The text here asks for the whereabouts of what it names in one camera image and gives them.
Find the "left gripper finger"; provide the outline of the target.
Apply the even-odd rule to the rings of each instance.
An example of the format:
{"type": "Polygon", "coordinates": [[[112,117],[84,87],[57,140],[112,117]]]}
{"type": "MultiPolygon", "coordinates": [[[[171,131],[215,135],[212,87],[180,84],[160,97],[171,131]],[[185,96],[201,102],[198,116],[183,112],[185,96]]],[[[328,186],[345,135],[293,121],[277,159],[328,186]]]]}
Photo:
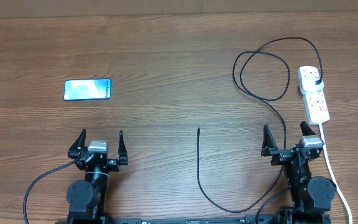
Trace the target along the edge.
{"type": "Polygon", "coordinates": [[[86,141],[86,129],[83,129],[76,141],[70,146],[69,151],[79,151],[85,146],[86,141]]]}
{"type": "Polygon", "coordinates": [[[123,132],[119,132],[118,154],[120,159],[127,159],[127,150],[124,144],[123,132]]]}

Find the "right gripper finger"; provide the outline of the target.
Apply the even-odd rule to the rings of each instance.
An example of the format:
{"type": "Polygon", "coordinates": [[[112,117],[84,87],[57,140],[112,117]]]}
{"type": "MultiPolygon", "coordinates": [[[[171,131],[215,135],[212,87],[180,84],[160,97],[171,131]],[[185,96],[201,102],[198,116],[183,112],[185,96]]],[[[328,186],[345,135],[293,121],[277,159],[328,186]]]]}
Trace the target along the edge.
{"type": "Polygon", "coordinates": [[[270,126],[266,124],[264,126],[264,140],[262,143],[263,150],[277,150],[277,144],[273,138],[272,132],[270,130],[270,126]]]}
{"type": "Polygon", "coordinates": [[[300,123],[300,128],[301,128],[301,132],[303,136],[312,136],[315,135],[316,133],[310,128],[310,126],[308,125],[308,123],[306,121],[302,121],[300,123]]]}

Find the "blue smartphone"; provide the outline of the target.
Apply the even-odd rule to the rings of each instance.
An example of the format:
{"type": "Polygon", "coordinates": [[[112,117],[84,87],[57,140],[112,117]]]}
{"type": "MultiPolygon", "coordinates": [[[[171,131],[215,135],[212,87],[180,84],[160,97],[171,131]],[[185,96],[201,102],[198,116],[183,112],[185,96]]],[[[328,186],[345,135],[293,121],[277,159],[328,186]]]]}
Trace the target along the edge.
{"type": "Polygon", "coordinates": [[[112,97],[112,81],[109,78],[66,80],[65,101],[108,100],[112,97]]]}

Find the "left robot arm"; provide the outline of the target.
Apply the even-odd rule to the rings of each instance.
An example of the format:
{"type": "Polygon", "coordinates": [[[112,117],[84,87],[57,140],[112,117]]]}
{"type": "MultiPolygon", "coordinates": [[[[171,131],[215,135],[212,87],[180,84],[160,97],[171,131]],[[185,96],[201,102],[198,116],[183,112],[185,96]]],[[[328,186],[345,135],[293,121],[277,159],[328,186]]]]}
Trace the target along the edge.
{"type": "Polygon", "coordinates": [[[119,132],[117,159],[108,157],[106,141],[92,140],[88,146],[85,141],[86,130],[83,129],[68,150],[68,157],[73,159],[79,170],[85,172],[85,177],[72,183],[67,190],[67,223],[114,223],[104,209],[109,173],[118,172],[121,165],[128,165],[123,132],[119,132]]]}

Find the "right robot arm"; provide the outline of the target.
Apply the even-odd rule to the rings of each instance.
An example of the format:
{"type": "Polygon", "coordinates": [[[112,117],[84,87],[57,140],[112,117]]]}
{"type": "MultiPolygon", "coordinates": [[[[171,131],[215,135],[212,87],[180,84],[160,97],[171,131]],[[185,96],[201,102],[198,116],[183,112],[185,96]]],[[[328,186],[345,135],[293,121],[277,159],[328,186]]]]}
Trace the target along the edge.
{"type": "Polygon", "coordinates": [[[299,143],[289,149],[279,149],[269,126],[264,126],[264,141],[261,155],[271,158],[272,166],[281,166],[287,178],[288,188],[270,197],[263,206],[289,192],[292,206],[283,207],[274,215],[261,215],[262,207],[256,216],[256,223],[330,223],[326,212],[337,186],[329,178],[312,176],[309,162],[319,158],[324,142],[306,122],[300,123],[302,137],[299,143]]]}

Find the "white charger adapter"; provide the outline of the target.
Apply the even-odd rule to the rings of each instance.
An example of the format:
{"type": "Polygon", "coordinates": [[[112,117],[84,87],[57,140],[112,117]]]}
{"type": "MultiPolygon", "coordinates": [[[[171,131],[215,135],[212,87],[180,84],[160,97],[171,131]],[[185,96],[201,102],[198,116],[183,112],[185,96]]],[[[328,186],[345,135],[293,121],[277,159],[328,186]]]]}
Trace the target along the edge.
{"type": "Polygon", "coordinates": [[[319,81],[318,77],[301,77],[300,78],[300,91],[302,94],[313,93],[321,91],[324,88],[324,82],[321,81],[319,84],[316,82],[319,81]]]}

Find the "white power strip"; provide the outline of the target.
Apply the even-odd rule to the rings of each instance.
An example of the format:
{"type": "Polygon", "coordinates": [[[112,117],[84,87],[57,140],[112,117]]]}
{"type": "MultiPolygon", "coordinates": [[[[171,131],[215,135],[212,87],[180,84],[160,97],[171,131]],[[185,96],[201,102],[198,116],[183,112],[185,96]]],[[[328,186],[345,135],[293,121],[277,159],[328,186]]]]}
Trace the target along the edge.
{"type": "MultiPolygon", "coordinates": [[[[320,78],[318,69],[312,66],[300,67],[297,71],[297,74],[299,79],[299,87],[301,77],[320,78]]],[[[308,94],[302,94],[302,96],[309,124],[319,125],[330,120],[329,111],[323,90],[308,94]]]]}

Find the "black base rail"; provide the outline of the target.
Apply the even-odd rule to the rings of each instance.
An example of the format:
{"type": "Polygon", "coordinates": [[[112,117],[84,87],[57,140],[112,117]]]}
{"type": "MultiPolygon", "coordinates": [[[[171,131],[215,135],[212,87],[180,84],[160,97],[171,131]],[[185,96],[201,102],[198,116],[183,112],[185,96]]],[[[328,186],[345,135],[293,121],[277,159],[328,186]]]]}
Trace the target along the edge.
{"type": "Polygon", "coordinates": [[[66,223],[112,223],[112,224],[276,224],[276,223],[296,223],[296,224],[331,224],[329,215],[318,217],[294,215],[292,221],[279,220],[276,215],[259,215],[256,219],[255,215],[246,215],[240,218],[194,218],[194,219],[154,219],[141,220],[140,218],[121,218],[108,221],[102,220],[86,220],[86,221],[69,221],[61,220],[58,224],[66,223]]]}

